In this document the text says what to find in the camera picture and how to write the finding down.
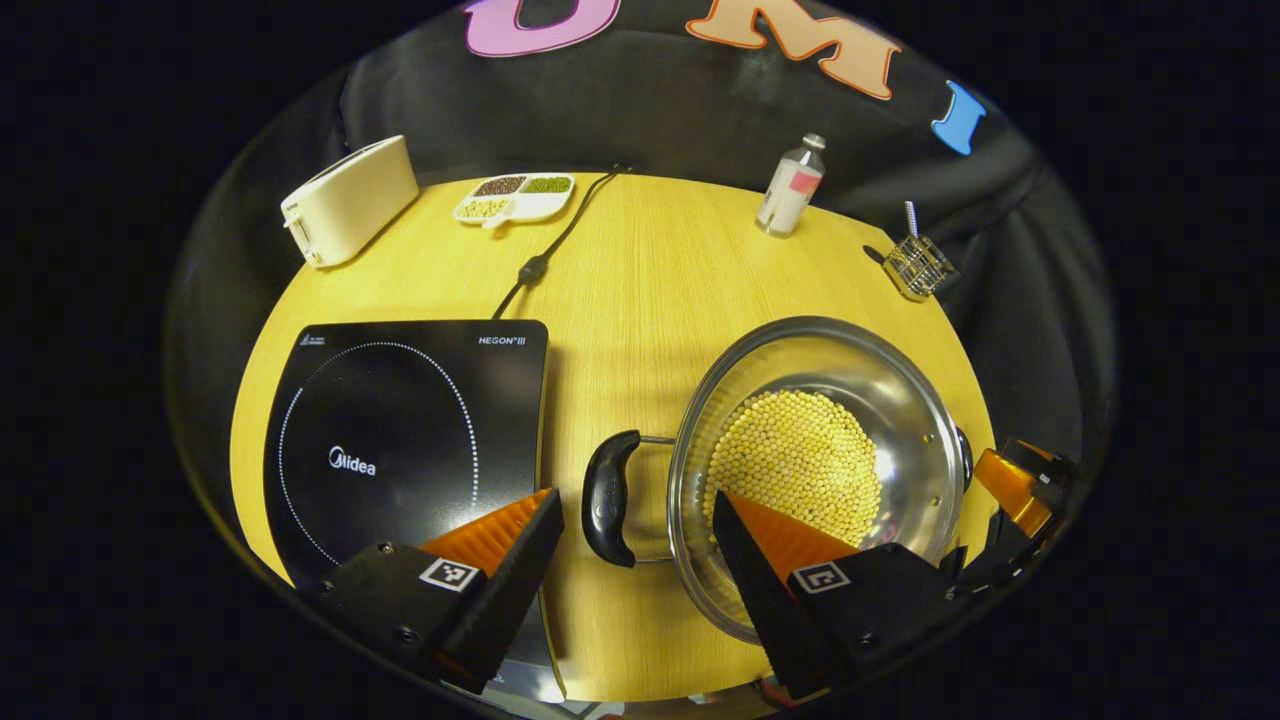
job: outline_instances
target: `letter cutout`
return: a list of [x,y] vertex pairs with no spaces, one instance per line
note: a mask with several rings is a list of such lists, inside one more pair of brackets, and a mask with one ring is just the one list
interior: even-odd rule
[[577,0],[568,18],[535,28],[520,26],[520,4],[480,0],[467,5],[467,49],[485,58],[511,58],[573,45],[609,27],[622,0]]
[[933,135],[946,142],[947,147],[968,155],[973,152],[969,140],[973,138],[973,131],[978,129],[978,120],[987,114],[987,109],[959,85],[947,81],[947,87],[951,88],[951,106],[947,108],[946,117],[933,120]]
[[888,61],[902,49],[849,18],[813,19],[795,0],[716,0],[705,19],[689,20],[685,29],[695,37],[736,47],[759,50],[768,40],[755,32],[755,15],[763,14],[782,54],[804,60],[823,47],[836,54],[818,63],[822,72],[879,100],[888,100]]

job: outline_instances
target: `pot handle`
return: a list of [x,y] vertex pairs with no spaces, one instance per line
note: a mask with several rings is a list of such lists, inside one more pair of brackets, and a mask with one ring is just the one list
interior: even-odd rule
[[[622,539],[622,520],[627,515],[627,460],[641,442],[675,445],[667,438],[645,437],[640,430],[623,430],[595,448],[582,480],[582,534],[603,560],[622,568],[635,568],[636,556]],[[640,560],[654,562],[669,560]]]
[[959,427],[956,436],[960,438],[960,461],[964,462],[964,492],[969,492],[969,483],[973,482],[973,447],[969,445],[969,437]]

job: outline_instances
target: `cooking zone circle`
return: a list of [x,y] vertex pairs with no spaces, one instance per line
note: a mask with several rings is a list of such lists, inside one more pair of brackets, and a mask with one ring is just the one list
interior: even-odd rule
[[396,342],[357,345],[311,373],[275,455],[289,544],[315,573],[381,539],[433,537],[433,507],[470,511],[480,492],[462,395],[439,363]]

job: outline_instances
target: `pink letter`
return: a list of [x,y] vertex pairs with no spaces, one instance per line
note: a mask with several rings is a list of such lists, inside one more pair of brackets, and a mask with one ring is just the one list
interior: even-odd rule
[[609,27],[622,0],[577,0],[568,18],[535,28],[520,27],[520,3],[480,0],[467,5],[467,49],[485,58],[509,58],[573,45]]
[[716,0],[705,19],[689,20],[685,29],[712,42],[759,50],[769,41],[755,32],[756,14],[764,15],[787,58],[804,60],[836,45],[836,54],[818,63],[822,72],[872,97],[893,96],[884,81],[890,56],[901,47],[847,18],[815,20],[795,0]]

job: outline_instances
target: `stainless steel pot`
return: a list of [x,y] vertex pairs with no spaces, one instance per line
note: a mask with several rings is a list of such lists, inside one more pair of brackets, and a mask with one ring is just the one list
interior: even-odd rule
[[640,442],[673,445],[667,479],[671,560],[694,605],[726,633],[759,643],[701,514],[703,483],[724,421],[744,400],[799,389],[844,405],[876,443],[883,486],[879,516],[863,550],[896,542],[937,564],[960,514],[973,461],[924,374],[883,338],[832,318],[786,318],[730,346],[694,393],[675,441],[618,433],[596,448],[582,486],[582,529],[602,559],[634,566],[622,539],[626,462]]

